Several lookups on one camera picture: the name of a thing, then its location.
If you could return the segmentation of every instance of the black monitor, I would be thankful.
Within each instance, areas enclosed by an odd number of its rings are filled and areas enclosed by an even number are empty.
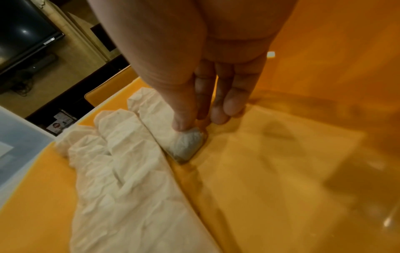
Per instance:
[[[0,75],[63,36],[30,0],[2,0]]]

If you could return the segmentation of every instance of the finger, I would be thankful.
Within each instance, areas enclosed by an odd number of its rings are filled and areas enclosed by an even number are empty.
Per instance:
[[[181,85],[154,85],[163,99],[174,110],[172,127],[185,131],[194,126],[197,116],[194,78]]]
[[[209,60],[201,60],[195,70],[195,92],[197,98],[198,120],[203,120],[208,115],[216,77],[217,74],[215,73],[214,63]]]
[[[224,98],[232,87],[235,72],[232,64],[216,63],[215,71],[218,75],[217,90],[215,92],[215,100],[211,108],[211,121],[221,125],[226,123],[230,117],[224,112]]]
[[[223,103],[226,115],[234,116],[244,108],[260,78],[266,60],[267,52],[250,62],[234,66],[235,77]]]

